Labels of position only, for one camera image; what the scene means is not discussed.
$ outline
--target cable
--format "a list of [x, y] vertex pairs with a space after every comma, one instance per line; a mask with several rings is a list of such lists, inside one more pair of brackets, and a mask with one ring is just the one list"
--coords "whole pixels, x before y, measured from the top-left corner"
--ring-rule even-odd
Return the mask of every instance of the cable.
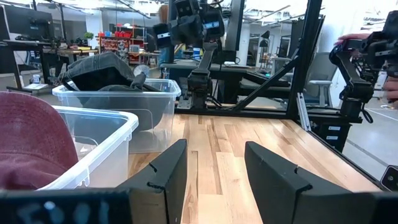
[[372, 116], [369, 114], [369, 112], [367, 112], [367, 111], [365, 110], [365, 104], [362, 104], [361, 111], [362, 111], [362, 114], [363, 114], [363, 117], [365, 118], [365, 120], [366, 120], [367, 122], [369, 122], [369, 124], [372, 124], [372, 123], [373, 123], [373, 118], [372, 118]]
[[216, 88], [214, 88], [214, 92], [212, 94], [212, 97], [214, 97], [216, 95], [217, 87], [218, 87], [218, 80], [216, 82]]
[[207, 102], [211, 102], [211, 103], [213, 103], [217, 108], [219, 108], [219, 109], [221, 109], [222, 108], [222, 106], [220, 106], [220, 105], [218, 105], [218, 104], [216, 104], [213, 100], [211, 100], [210, 98], [208, 98], [208, 99], [206, 99], [206, 101]]
[[214, 98], [212, 96], [208, 96], [207, 100], [210, 100], [218, 108], [222, 108], [223, 107], [223, 105], [216, 98]]

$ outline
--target office chair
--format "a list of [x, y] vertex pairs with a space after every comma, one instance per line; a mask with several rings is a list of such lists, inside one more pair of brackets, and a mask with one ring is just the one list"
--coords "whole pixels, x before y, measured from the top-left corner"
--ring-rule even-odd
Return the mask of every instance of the office chair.
[[[271, 76], [275, 75], [287, 62], [291, 61], [290, 58], [279, 58], [275, 57], [272, 59], [272, 70]], [[292, 77], [294, 70], [292, 69], [288, 73], [286, 73], [286, 77]]]
[[335, 76], [337, 66], [329, 60], [329, 52], [320, 52], [315, 57], [308, 69], [304, 99], [306, 105], [320, 107], [330, 106], [330, 85]]

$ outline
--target baseball cap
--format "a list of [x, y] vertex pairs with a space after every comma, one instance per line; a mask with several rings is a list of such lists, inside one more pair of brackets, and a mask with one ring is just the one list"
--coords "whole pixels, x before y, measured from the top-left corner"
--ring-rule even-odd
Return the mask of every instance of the baseball cap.
[[0, 189], [39, 189], [77, 162], [57, 110], [33, 96], [0, 92]]

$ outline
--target plastic storage bin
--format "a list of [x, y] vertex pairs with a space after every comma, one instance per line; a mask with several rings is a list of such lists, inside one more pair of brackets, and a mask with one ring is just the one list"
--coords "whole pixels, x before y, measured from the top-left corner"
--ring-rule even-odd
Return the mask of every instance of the plastic storage bin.
[[[128, 178], [128, 148], [138, 117], [131, 113], [54, 106], [68, 126], [79, 162], [52, 183], [39, 190], [81, 187], [116, 187]], [[88, 120], [95, 133], [79, 125]], [[116, 129], [104, 124], [113, 123]], [[93, 138], [102, 138], [96, 142]]]
[[[161, 92], [69, 91], [63, 85], [52, 90], [63, 106], [118, 110], [138, 116], [139, 126], [132, 134], [130, 153], [163, 152], [170, 144], [174, 117], [174, 101], [181, 89], [174, 80], [148, 78], [145, 84]], [[85, 106], [90, 99], [106, 103]]]

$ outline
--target gray floor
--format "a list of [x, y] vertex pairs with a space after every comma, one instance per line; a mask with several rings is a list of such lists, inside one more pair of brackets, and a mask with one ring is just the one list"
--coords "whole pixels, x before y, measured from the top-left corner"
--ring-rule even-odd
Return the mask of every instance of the gray floor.
[[[157, 78], [158, 70], [151, 70], [150, 77]], [[29, 83], [32, 75], [24, 75], [25, 83]], [[13, 76], [0, 76], [0, 91], [5, 91], [6, 86], [15, 86]], [[51, 105], [60, 105], [60, 102], [52, 95], [39, 95], [39, 98]], [[254, 100], [253, 106], [273, 106], [280, 108], [280, 103], [267, 98]], [[365, 171], [380, 179], [387, 165], [398, 165], [398, 148], [396, 142], [398, 134], [398, 110], [385, 110], [381, 108], [383, 102], [372, 99], [367, 104], [367, 110], [372, 115], [374, 123], [364, 121], [362, 124], [354, 124], [348, 134], [343, 154], [357, 163]]]

